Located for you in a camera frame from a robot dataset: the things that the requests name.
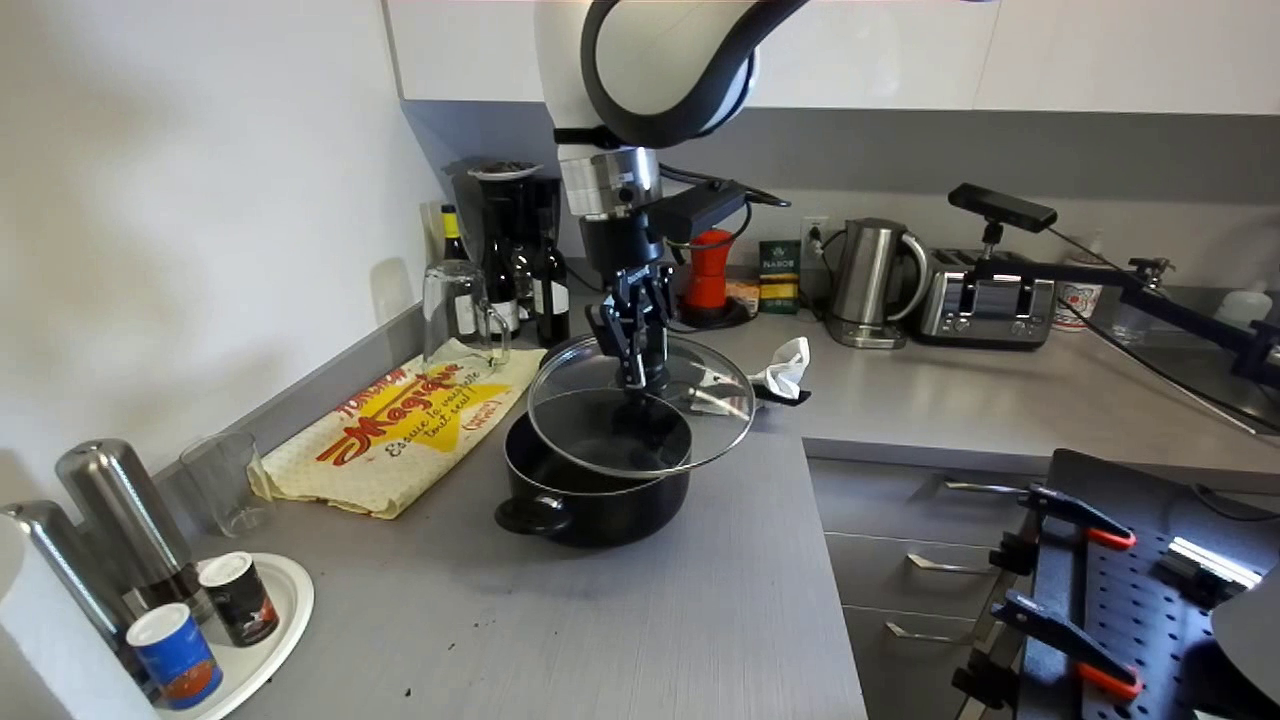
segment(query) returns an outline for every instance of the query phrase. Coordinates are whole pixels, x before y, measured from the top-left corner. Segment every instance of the electric kettle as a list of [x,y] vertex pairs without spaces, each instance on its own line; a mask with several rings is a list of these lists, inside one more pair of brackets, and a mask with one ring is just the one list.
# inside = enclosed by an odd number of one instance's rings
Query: electric kettle
[[924,243],[904,223],[867,218],[849,222],[823,258],[834,275],[823,316],[834,345],[896,347],[899,331],[893,324],[913,316],[927,291]]

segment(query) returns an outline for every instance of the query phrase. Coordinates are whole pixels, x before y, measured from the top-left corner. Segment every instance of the stainless steel countertop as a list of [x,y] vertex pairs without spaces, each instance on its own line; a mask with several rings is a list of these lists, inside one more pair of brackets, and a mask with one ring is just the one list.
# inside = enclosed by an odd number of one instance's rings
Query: stainless steel countertop
[[700,341],[759,369],[795,331],[812,336],[816,398],[764,410],[639,546],[566,553],[498,531],[498,432],[394,526],[274,509],[241,548],[298,560],[314,617],[241,717],[862,717],[807,442],[992,460],[1077,448],[1251,481],[1280,460],[1089,331],[1040,352],[851,352],[812,316],[759,316]]

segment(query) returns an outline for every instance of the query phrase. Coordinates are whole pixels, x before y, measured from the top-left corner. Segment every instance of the white plate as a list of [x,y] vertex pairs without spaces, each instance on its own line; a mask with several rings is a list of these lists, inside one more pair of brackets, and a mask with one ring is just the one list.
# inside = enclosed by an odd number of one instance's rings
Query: white plate
[[158,717],[175,717],[175,720],[218,720],[233,707],[241,707],[257,688],[265,688],[273,682],[273,671],[292,655],[295,640],[304,640],[313,609],[314,609],[314,589],[313,576],[286,560],[286,557],[273,557],[273,553],[252,553],[260,580],[269,583],[269,595],[281,614],[281,630],[252,645],[252,650],[235,650],[217,623],[217,617],[208,617],[202,635],[208,650],[217,655],[217,664],[224,668],[224,682],[211,695],[202,695],[196,707],[172,711],[158,707]]
[[1213,635],[1227,662],[1280,706],[1280,567],[1264,576],[1251,592],[1232,595],[1213,609]]

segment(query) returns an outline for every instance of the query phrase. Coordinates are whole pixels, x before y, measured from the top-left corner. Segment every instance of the cylindrical container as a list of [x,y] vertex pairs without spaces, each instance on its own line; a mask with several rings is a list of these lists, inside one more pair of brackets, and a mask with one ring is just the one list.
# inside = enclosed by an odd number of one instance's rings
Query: cylindrical container
[[13,517],[0,517],[0,717],[155,720],[141,684]]
[[532,331],[544,347],[566,341],[566,270],[558,258],[558,176],[532,184],[534,252],[532,252]]
[[168,707],[192,707],[217,694],[224,668],[217,664],[189,603],[158,603],[132,621],[129,650],[141,655]]
[[725,313],[727,249],[731,249],[731,232],[706,227],[692,238],[692,266],[685,284],[688,313],[704,313],[704,316]]
[[274,633],[274,603],[248,553],[202,560],[201,589],[208,592],[235,650],[260,645]]
[[456,210],[441,210],[441,261],[428,266],[424,275],[424,356],[430,356],[445,341],[477,341],[483,308],[483,280],[481,270],[469,261]]
[[[671,438],[671,452],[688,452],[688,428]],[[549,448],[532,420],[508,432],[511,498],[494,509],[494,526],[520,538],[544,538],[566,548],[611,548],[660,531],[685,503],[688,471],[660,481],[625,481],[588,471]]]
[[36,546],[36,553],[48,560],[48,567],[59,576],[59,583],[71,592],[88,623],[99,633],[99,640],[120,655],[132,682],[148,682],[148,671],[135,664],[135,655],[124,650],[124,633],[132,623],[132,609],[124,603],[120,589],[109,583],[99,572],[99,557],[91,557],[53,500],[30,503],[8,503],[0,517],[13,517],[20,531]]
[[113,560],[113,580],[148,603],[196,600],[196,567],[155,481],[124,442],[88,442],[56,460],[56,475]]

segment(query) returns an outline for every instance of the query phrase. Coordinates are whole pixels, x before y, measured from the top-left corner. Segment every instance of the kitchen appliance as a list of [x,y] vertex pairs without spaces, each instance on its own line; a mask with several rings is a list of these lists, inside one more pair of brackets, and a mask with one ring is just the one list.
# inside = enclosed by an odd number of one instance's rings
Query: kitchen appliance
[[[956,210],[987,222],[987,252],[976,261],[981,275],[1035,275],[1059,284],[1100,284],[1103,291],[1091,306],[1089,329],[1134,356],[1144,369],[1209,402],[1223,420],[1239,420],[1249,432],[1280,428],[1280,316],[1264,313],[1264,295],[1249,291],[1242,313],[1227,308],[1223,295],[1203,290],[1166,290],[1162,258],[1130,258],[1127,270],[1082,249],[1069,232],[1052,232],[1055,212],[1028,205],[992,187],[960,184],[949,198]],[[1015,223],[1023,232],[1052,232],[1089,258],[1091,266],[1028,266],[1028,261],[992,261],[998,258],[998,232]]]
[[456,198],[469,227],[469,258],[483,275],[489,313],[508,331],[544,316],[541,336],[556,336],[552,324],[566,322],[566,306],[552,301],[563,291],[549,290],[556,280],[544,284],[544,275],[556,274],[558,261],[558,176],[541,176],[534,163],[489,162],[456,176]]
[[1015,252],[930,249],[915,336],[966,347],[1040,347],[1052,329],[1055,280],[981,274],[976,261],[1023,266]]
[[[662,527],[688,493],[688,471],[660,475],[651,483],[588,471],[552,452],[532,420],[520,416],[508,432],[508,481],[511,500],[494,509],[498,527],[520,538],[549,538],[566,548],[632,546]],[[642,438],[611,438],[617,452],[639,452],[657,464],[688,452],[688,424],[642,448]]]
[[611,548],[662,527],[688,471],[731,452],[755,420],[755,389],[720,352],[671,341],[646,392],[617,389],[617,360],[579,336],[558,345],[508,432],[508,531]]
[[731,329],[752,322],[752,313],[727,295],[727,252],[731,232],[706,227],[688,239],[688,280],[678,291],[678,322],[692,329]]
[[927,252],[896,222],[849,222],[823,249],[834,275],[826,331],[851,347],[896,347],[899,324],[927,291]]
[[[692,89],[667,86],[667,74],[625,74],[642,82],[628,89],[609,74],[642,67],[651,53],[678,67],[678,53],[646,49],[642,38],[651,30],[660,30],[651,42],[685,38],[671,38],[671,21],[685,24],[688,9],[639,4],[646,24],[618,14],[611,24],[625,30],[618,38],[604,34],[618,4],[541,4],[534,53],[556,162],[604,301],[588,306],[590,336],[544,363],[529,392],[529,424],[549,452],[594,475],[671,481],[735,448],[755,420],[755,392],[731,360],[671,341],[662,243],[692,239],[748,205],[780,199],[735,179],[662,169],[651,147],[706,136],[735,117],[755,77],[755,44],[800,4],[717,9],[725,38],[688,34],[692,49],[711,49],[696,53]],[[685,192],[662,198],[660,179],[678,179]],[[688,438],[688,452],[646,452],[646,444],[662,448],[678,438]]]

